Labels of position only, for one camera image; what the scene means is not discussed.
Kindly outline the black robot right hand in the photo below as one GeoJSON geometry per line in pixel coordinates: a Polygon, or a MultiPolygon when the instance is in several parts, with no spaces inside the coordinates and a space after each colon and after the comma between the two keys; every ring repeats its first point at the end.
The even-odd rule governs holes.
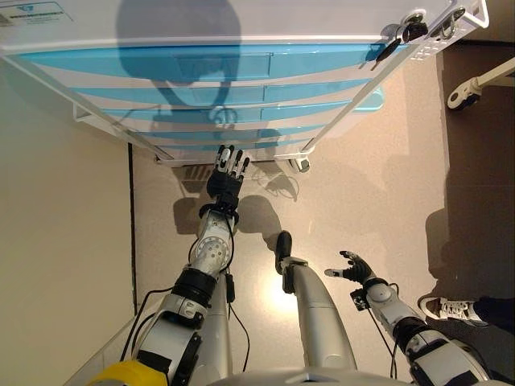
{"type": "Polygon", "coordinates": [[[348,267],[345,269],[325,269],[325,276],[344,278],[361,285],[364,285],[368,280],[375,278],[376,275],[368,263],[356,253],[342,250],[339,251],[339,255],[347,261],[348,267]]]}

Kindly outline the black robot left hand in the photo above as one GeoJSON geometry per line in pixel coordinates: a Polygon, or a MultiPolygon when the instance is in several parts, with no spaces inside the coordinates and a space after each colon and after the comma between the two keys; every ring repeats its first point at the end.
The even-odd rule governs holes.
{"type": "Polygon", "coordinates": [[[244,155],[243,150],[236,149],[233,145],[221,145],[207,182],[208,196],[224,209],[235,210],[249,164],[250,159],[244,155]]]}

